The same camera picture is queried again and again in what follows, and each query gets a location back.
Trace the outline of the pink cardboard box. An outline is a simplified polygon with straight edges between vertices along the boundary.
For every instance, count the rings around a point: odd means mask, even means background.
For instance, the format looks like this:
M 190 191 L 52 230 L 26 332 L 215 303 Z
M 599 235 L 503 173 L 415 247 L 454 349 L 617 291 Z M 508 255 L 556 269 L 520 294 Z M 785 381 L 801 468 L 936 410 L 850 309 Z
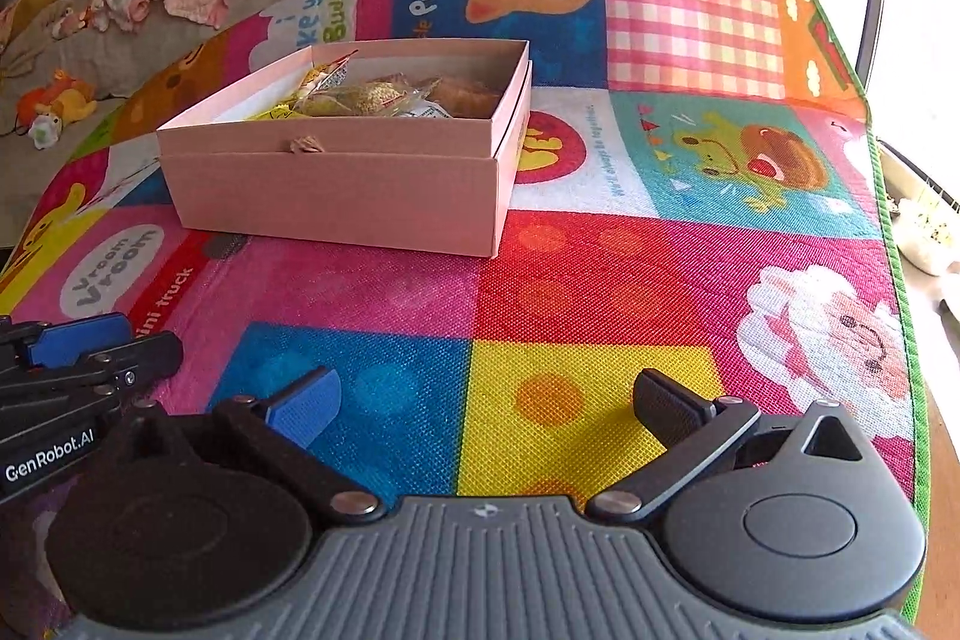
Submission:
M 293 117 L 263 111 L 314 65 L 347 62 L 358 85 L 402 74 L 491 89 L 482 117 Z M 491 259 L 498 252 L 530 113 L 524 41 L 386 39 L 312 46 L 179 113 L 160 163 L 190 229 Z

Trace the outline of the egg biscuit snack bag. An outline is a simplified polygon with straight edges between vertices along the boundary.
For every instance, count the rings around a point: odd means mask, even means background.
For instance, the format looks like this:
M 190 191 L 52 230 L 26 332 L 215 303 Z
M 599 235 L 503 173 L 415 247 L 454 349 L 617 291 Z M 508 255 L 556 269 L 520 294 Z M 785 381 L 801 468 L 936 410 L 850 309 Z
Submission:
M 348 64 L 355 53 L 356 50 L 352 50 L 327 64 L 313 65 L 301 76 L 291 94 L 272 107 L 254 113 L 251 120 L 281 120 L 293 115 L 304 115 L 309 99 L 343 85 L 343 81 L 347 80 Z

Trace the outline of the round pastry snack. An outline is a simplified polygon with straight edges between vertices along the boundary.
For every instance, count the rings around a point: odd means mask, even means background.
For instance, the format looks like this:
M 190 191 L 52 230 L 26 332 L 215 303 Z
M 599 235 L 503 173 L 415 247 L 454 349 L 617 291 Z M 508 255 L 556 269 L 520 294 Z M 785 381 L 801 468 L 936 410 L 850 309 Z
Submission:
M 500 104 L 501 96 L 480 81 L 441 76 L 421 83 L 428 101 L 439 104 L 451 117 L 489 119 Z

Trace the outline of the orange yellow plush toy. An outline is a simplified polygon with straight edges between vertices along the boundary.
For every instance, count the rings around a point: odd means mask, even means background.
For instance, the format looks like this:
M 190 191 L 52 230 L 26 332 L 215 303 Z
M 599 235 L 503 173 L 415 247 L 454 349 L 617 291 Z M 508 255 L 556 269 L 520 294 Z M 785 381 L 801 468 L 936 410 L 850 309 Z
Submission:
M 87 119 L 97 108 L 93 86 L 68 71 L 55 70 L 45 88 L 21 96 L 16 104 L 16 128 L 43 151 L 60 140 L 68 125 Z

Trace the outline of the colourful cartoon patchwork blanket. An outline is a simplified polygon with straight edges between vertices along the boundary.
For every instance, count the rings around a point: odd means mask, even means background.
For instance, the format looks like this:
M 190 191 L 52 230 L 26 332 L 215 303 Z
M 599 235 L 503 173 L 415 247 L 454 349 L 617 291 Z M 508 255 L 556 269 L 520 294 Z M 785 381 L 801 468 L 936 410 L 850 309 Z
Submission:
M 534 64 L 491 259 L 190 229 L 158 130 L 297 50 L 509 39 Z M 2 503 L 8 638 L 908 638 L 928 420 L 866 94 L 818 0 L 281 0 L 153 74 L 57 172 L 2 317 L 122 314 L 184 360 Z M 314 521 L 212 409 L 317 367 Z M 656 369 L 755 429 L 644 523 Z

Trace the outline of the yellow snack packet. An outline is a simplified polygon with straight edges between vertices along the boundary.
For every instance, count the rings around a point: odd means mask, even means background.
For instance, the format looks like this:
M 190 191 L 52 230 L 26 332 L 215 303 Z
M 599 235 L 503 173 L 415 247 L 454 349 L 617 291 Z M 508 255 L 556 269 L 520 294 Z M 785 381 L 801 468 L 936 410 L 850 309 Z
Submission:
M 413 117 L 450 119 L 439 104 L 403 74 L 389 74 L 356 85 L 342 85 L 309 99 L 306 117 Z

